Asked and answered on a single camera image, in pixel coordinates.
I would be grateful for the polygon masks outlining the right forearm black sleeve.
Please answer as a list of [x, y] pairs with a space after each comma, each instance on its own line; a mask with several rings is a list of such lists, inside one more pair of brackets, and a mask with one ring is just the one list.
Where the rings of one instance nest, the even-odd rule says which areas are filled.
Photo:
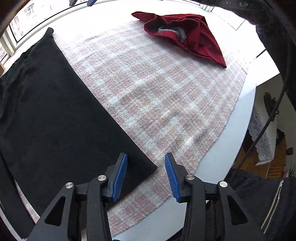
[[239, 1], [238, 7], [237, 14], [256, 26], [282, 77], [290, 66], [287, 95], [295, 101], [295, 1]]

